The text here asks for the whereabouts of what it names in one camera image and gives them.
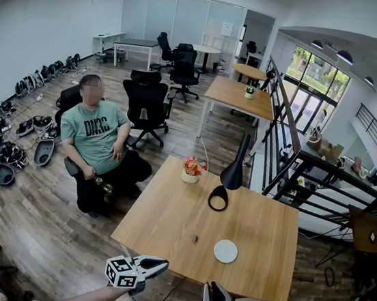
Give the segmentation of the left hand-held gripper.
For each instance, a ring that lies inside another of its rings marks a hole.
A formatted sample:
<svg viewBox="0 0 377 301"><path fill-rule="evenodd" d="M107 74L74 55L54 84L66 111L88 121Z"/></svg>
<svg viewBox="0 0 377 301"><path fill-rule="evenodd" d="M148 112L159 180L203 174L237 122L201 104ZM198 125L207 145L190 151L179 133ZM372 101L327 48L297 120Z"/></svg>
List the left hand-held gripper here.
<svg viewBox="0 0 377 301"><path fill-rule="evenodd" d="M169 267L166 259L150 255L120 255L107 260L105 275L112 287L127 289L134 296L146 287L146 280L156 278Z"/></svg>

